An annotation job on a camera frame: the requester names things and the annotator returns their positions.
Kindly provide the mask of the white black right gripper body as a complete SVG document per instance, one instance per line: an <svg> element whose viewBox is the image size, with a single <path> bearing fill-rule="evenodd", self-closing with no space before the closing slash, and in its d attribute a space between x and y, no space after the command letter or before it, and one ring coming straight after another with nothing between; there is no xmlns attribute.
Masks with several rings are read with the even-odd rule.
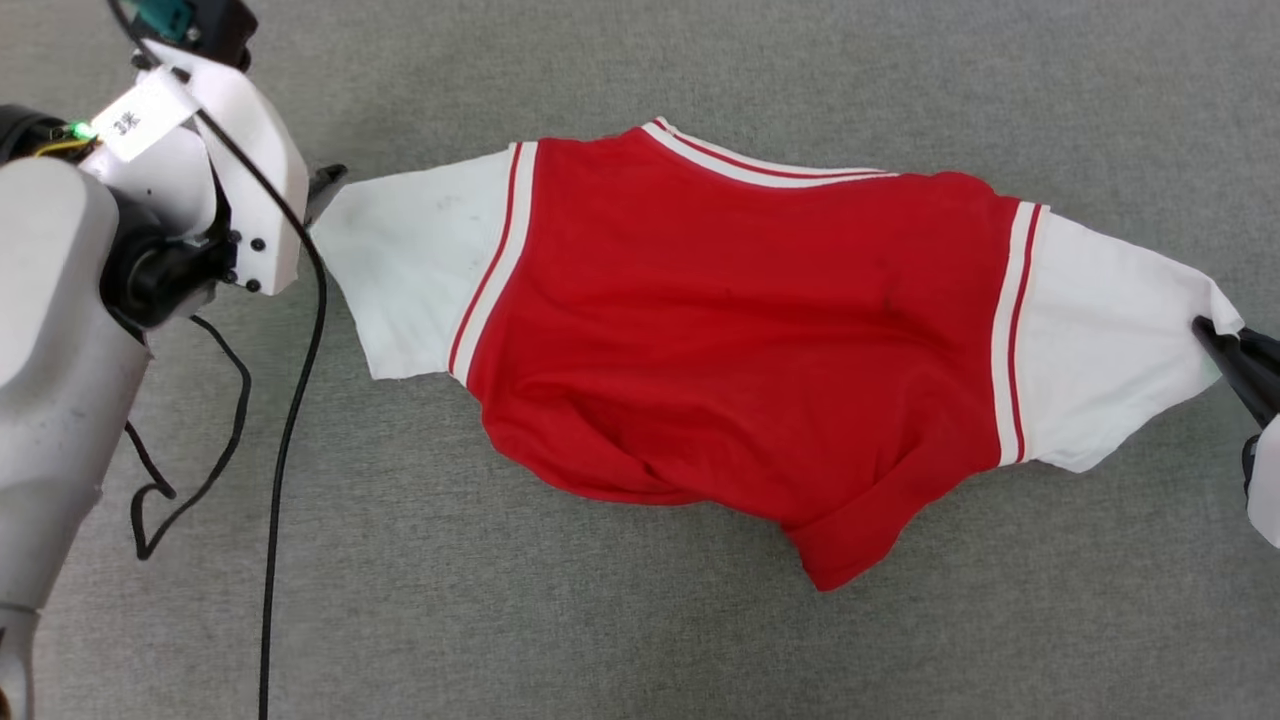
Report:
<svg viewBox="0 0 1280 720"><path fill-rule="evenodd" d="M1272 547L1279 548L1279 416L1245 442L1242 470L1251 525Z"/></svg>

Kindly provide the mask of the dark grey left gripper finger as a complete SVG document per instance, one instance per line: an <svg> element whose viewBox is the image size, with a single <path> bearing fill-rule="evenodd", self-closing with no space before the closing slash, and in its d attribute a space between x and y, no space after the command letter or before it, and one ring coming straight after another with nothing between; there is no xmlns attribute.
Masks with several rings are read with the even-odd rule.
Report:
<svg viewBox="0 0 1280 720"><path fill-rule="evenodd" d="M308 182L305 208L306 227L314 225L324 214L348 178L349 168L344 164L333 164L315 170Z"/></svg>

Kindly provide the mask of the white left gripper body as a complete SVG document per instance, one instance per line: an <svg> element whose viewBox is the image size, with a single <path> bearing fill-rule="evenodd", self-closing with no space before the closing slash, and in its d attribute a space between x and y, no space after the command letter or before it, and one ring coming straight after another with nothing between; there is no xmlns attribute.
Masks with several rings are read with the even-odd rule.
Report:
<svg viewBox="0 0 1280 720"><path fill-rule="evenodd" d="M308 173L276 109L241 70L148 42L160 59L90 122L91 176L142 202L180 237L225 206L241 237L239 286L280 293L298 275Z"/></svg>

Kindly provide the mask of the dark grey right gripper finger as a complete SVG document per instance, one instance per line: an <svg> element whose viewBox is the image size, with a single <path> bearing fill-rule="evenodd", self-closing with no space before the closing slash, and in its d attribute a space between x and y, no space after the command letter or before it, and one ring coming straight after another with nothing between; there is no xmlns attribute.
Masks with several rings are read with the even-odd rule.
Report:
<svg viewBox="0 0 1280 720"><path fill-rule="evenodd" d="M1245 410L1265 429L1279 415L1279 341L1248 327L1219 333L1207 316L1192 331Z"/></svg>
<svg viewBox="0 0 1280 720"><path fill-rule="evenodd" d="M1279 342L1260 332L1239 333L1240 375L1266 398L1279 398Z"/></svg>

